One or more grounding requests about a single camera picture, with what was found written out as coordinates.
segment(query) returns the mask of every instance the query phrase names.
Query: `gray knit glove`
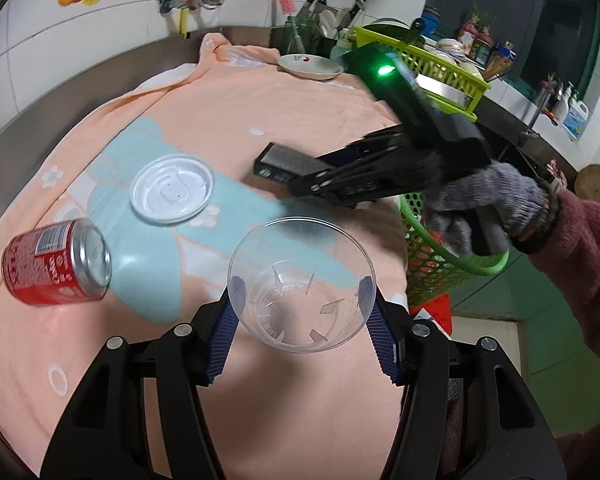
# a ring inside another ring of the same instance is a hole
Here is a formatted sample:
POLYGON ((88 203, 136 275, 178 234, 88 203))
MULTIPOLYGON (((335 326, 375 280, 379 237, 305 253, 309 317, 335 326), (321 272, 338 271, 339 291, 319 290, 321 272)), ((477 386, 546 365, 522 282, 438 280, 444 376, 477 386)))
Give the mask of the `gray knit glove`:
POLYGON ((461 211, 493 206, 504 231, 517 237, 536 222, 546 204, 536 181, 516 168, 492 162, 483 170, 424 193, 424 223, 459 256, 471 251, 471 229, 461 211))

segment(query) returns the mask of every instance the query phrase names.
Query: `blue container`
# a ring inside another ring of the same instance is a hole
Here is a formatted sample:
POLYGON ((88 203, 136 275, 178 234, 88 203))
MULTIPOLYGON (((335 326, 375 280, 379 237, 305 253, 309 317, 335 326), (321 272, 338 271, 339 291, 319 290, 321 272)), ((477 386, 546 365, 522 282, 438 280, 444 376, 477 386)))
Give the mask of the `blue container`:
POLYGON ((425 6, 424 10, 422 11, 422 19, 425 23, 422 35, 427 38, 432 38, 433 33, 438 27, 438 23, 440 23, 440 11, 435 7, 425 6))

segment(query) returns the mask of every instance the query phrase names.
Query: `can top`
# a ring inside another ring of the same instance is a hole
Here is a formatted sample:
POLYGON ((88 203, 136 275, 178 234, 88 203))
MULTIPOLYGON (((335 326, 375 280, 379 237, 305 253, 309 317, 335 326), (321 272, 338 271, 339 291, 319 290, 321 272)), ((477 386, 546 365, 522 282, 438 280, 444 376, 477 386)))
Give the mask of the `can top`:
POLYGON ((90 221, 78 221, 74 233, 77 277, 89 295, 102 295, 111 280, 111 255, 99 229, 90 221))

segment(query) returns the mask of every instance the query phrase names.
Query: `window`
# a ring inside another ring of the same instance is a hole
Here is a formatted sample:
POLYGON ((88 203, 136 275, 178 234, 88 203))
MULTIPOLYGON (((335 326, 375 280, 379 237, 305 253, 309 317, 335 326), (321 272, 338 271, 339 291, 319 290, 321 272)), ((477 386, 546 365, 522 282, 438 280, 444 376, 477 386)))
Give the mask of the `window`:
POLYGON ((571 81, 581 96, 600 46, 597 0, 427 0, 440 10, 441 37, 455 37, 474 3, 493 22, 491 37, 511 41, 518 54, 507 81, 528 98, 550 73, 571 81))

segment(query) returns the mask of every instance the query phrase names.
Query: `green dish rack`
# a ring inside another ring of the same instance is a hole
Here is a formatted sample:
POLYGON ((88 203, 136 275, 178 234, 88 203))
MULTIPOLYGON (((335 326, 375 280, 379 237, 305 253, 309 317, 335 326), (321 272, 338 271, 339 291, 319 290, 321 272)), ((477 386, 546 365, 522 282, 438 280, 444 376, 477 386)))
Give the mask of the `green dish rack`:
POLYGON ((420 223, 422 194, 400 197, 402 223, 408 252, 407 298, 409 308, 446 294, 456 285, 475 276, 493 276, 507 264, 509 251, 497 256, 459 258, 445 249, 420 223))
POLYGON ((471 98, 471 102, 469 102, 467 108, 459 108, 457 105, 446 101, 441 95, 425 90, 426 94, 436 102, 444 113, 463 114, 475 123, 477 119, 474 113, 475 107, 489 89, 489 83, 446 59, 442 59, 412 44, 394 40, 394 38, 362 27, 352 27, 351 30, 356 35, 357 46, 363 46, 373 41, 383 43, 400 52, 404 62, 412 72, 431 77, 467 94, 471 98))

